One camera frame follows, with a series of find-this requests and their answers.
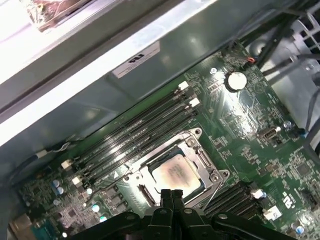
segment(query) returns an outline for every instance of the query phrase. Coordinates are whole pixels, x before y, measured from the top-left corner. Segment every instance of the electrolytic capacitor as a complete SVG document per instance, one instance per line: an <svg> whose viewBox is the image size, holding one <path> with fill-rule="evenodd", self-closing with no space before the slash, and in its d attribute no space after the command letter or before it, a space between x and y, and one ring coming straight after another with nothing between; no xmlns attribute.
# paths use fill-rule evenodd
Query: electrolytic capacitor
<svg viewBox="0 0 320 240"><path fill-rule="evenodd" d="M99 210L100 210L99 205L95 204L92 206L92 211L94 211L95 213L99 212Z"/></svg>
<svg viewBox="0 0 320 240"><path fill-rule="evenodd" d="M296 232L296 234L301 235L305 232L305 228L299 223L292 223L291 228Z"/></svg>
<svg viewBox="0 0 320 240"><path fill-rule="evenodd" d="M100 217L100 223L103 223L104 221L107 221L107 218L105 216Z"/></svg>
<svg viewBox="0 0 320 240"><path fill-rule="evenodd" d="M60 195L64 194L64 192L65 192L64 188L61 187L61 186L59 186L59 187L57 188L57 191L58 191L58 193L59 193Z"/></svg>
<svg viewBox="0 0 320 240"><path fill-rule="evenodd" d="M53 204L55 206L58 206L60 204L60 200L58 200L58 199L53 200Z"/></svg>
<svg viewBox="0 0 320 240"><path fill-rule="evenodd" d="M52 185L55 186L56 188L58 188L60 186L59 180L57 180L57 179L53 180Z"/></svg>

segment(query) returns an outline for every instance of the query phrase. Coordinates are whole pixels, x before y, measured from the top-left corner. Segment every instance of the black cable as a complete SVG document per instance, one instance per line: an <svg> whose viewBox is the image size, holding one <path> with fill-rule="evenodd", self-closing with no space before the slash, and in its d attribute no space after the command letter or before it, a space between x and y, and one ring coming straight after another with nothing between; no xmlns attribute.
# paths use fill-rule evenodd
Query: black cable
<svg viewBox="0 0 320 240"><path fill-rule="evenodd" d="M309 155L309 157L311 158L311 160L320 166L320 158L319 156L316 154L316 152L313 150L313 148L310 146L310 144L308 142L306 142L303 146L304 150L306 151L306 153Z"/></svg>
<svg viewBox="0 0 320 240"><path fill-rule="evenodd" d="M314 112L314 108L315 108L315 105L316 105L316 101L317 101L317 98L320 94L320 88L318 88L312 95L311 99L310 99L310 102L309 102L309 107L308 107L308 113L307 113L307 118L306 118L306 124L305 124L305 130L308 132L309 131L309 128L310 128L310 124L311 124L311 118L312 118L312 114ZM315 127L316 125L312 126L310 132L312 132L312 134L314 134L313 132L315 131L313 128Z"/></svg>
<svg viewBox="0 0 320 240"><path fill-rule="evenodd" d="M296 3L290 11L297 11L297 12L303 12L304 10L309 9L312 7L315 3L317 3L317 0L305 0L305 1L299 1ZM291 25L296 21L298 18L296 15L288 15L286 14L286 17L279 17L280 25L277 27L275 32L273 33L272 37L270 40L267 42L265 47L262 49L262 52L256 61L256 66L258 68L262 68L265 63L270 59L271 55L274 53L276 48L278 47L280 41L286 36L288 31L291 29ZM264 30L268 29L269 25L264 25ZM251 34L249 37L245 37L242 41L244 41L244 46L247 46L250 42L249 41L254 41L253 38L259 37L257 34L259 33L259 30L256 30L254 33Z"/></svg>
<svg viewBox="0 0 320 240"><path fill-rule="evenodd" d="M320 54L300 54L297 56L298 60L300 61L304 61L306 59L315 59L317 61L320 61ZM262 72L263 76L269 76L270 74L275 73L276 71L279 71L285 67L287 67L288 65L290 65L291 63L293 63L293 61L291 60L291 58L288 58L286 60L281 61L280 63L278 63L277 65L275 65L274 67Z"/></svg>
<svg viewBox="0 0 320 240"><path fill-rule="evenodd" d="M318 156L320 155L320 142L317 144L314 151Z"/></svg>
<svg viewBox="0 0 320 240"><path fill-rule="evenodd" d="M290 29L291 25L294 23L295 20L296 19L293 17L288 17L280 26L277 27L270 40L263 47L258 57L258 60L255 63L255 65L259 69L261 69L270 59L272 54L274 54L274 51L278 47L281 40L286 36L288 30Z"/></svg>
<svg viewBox="0 0 320 240"><path fill-rule="evenodd" d="M283 68L285 68L286 66L290 65L292 63L292 60L289 58L289 59L286 59L282 62L280 62L279 64L275 65L274 67L266 70L266 71L263 71L262 74L263 76L269 76L270 74L273 74L275 73L276 71L279 71Z"/></svg>
<svg viewBox="0 0 320 240"><path fill-rule="evenodd" d="M308 143L311 143L311 141L315 138L317 133L320 131L320 117L318 120L314 123L311 130L309 131L308 135L306 136L306 140Z"/></svg>
<svg viewBox="0 0 320 240"><path fill-rule="evenodd" d="M242 45L246 48L248 45L253 43L260 36L266 34L271 29L278 26L279 23L282 23L283 20L286 18L286 16L287 15L283 13L283 14L280 14L279 16L272 18L271 20L267 21L266 23L263 23L257 29L253 30L252 32L248 33L243 38L241 38L240 43L242 43Z"/></svg>
<svg viewBox="0 0 320 240"><path fill-rule="evenodd" d="M235 35L230 40L227 50L230 51L238 38L244 33L246 28L250 26L252 23L254 23L257 19L261 18L261 15L265 13L266 11L272 10L274 7L271 4L267 4L262 9L260 9L258 12L251 15L248 19L248 21L235 33Z"/></svg>

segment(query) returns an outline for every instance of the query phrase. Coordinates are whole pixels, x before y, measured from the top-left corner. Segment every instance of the gray metal surface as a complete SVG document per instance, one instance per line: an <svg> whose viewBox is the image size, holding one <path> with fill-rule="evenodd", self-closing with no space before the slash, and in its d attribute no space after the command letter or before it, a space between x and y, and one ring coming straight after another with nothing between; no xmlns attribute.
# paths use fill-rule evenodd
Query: gray metal surface
<svg viewBox="0 0 320 240"><path fill-rule="evenodd" d="M0 123L181 1L118 0L105 4L88 21L48 46L50 51L39 53L34 62L0 84Z"/></svg>

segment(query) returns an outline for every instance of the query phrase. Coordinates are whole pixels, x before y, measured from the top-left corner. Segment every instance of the ram slot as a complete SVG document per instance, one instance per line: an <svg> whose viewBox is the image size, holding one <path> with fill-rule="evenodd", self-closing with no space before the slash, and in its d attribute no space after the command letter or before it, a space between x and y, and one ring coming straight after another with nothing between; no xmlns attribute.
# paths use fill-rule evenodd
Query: ram slot
<svg viewBox="0 0 320 240"><path fill-rule="evenodd" d="M95 154L93 157L90 158L90 160L86 161L86 163L82 163L79 166L83 168L87 168L86 170L88 171L90 168L96 164L97 160L98 161L104 161L104 158L106 158L108 155L111 154L111 151L122 145L123 148L125 147L125 143L134 141L135 137L139 134L145 134L144 132L148 131L150 127L154 129L155 126L159 125L159 119L161 120L162 118L166 117L168 114L174 112L174 111L183 111L187 105L183 104L181 102L172 102L170 106L168 106L168 109L163 109L160 112L155 113L148 121L146 121L143 125L140 125L138 128L136 128L134 131L127 133L126 135L123 135L119 139L115 140L114 142L111 143L111 145L107 146L107 148L103 148L100 152Z"/></svg>
<svg viewBox="0 0 320 240"><path fill-rule="evenodd" d="M175 131L176 129L178 129L179 127L181 127L182 125L184 125L185 123L187 123L188 121L192 120L195 116L197 115L197 113L195 111L189 113L188 115L186 115L185 117L183 117L182 119L180 119L180 121L176 122L175 124L173 124L172 126L168 127L166 130L163 131L159 131L158 135L154 135L151 139L152 141L147 142L147 144L140 146L139 148L136 148L135 151L129 153L128 155L126 155L124 158L118 160L115 164L109 166L107 168L107 171L103 171L100 172L99 175L91 178L89 180L89 184L95 184L96 182L106 178L108 175L110 175L112 172L114 172L117 168L119 168L120 166L122 166L123 164L125 164L126 162L128 162L129 160L131 160L133 157L135 157L136 155L138 155L139 157L142 157L145 152L150 152L152 151L152 149L157 147L157 144L160 145L161 142L156 142L158 140L161 139L161 137L172 133L173 131Z"/></svg>
<svg viewBox="0 0 320 240"><path fill-rule="evenodd" d="M247 219L261 213L261 207L250 194L250 188L245 182L239 182L233 187L219 193L204 210L208 218L219 212L229 212Z"/></svg>
<svg viewBox="0 0 320 240"><path fill-rule="evenodd" d="M174 99L179 100L180 95L181 95L181 97L185 96L183 93L184 93L183 91L179 91L179 92L173 91L173 92L169 93L168 95L166 95L165 97L163 97L162 99L157 101L155 104L153 104L151 107L142 111L141 113L136 115L134 118L132 118L129 121L122 124L121 127L117 128L112 133L108 134L103 139L96 142L91 147L87 148L84 152L81 153L81 158L83 159L83 158L90 156L92 154L92 152L95 151L95 149L98 149L103 144L108 142L110 139L117 137L117 135L121 134L126 128L129 128L130 126L139 126L142 123L141 119L150 115L152 112L157 111L157 109L162 108L169 101L174 100Z"/></svg>

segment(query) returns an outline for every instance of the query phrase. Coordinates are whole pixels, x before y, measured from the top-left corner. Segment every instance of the label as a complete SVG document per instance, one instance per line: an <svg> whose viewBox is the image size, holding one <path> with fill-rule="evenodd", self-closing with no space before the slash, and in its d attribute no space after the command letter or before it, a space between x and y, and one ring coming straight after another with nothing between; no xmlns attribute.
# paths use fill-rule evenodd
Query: label
<svg viewBox="0 0 320 240"><path fill-rule="evenodd" d="M133 69L143 64L145 61L160 52L160 43L157 41L151 46L147 47L145 50L141 51L122 65L118 66L112 73L117 78L122 78L127 73L131 72Z"/></svg>

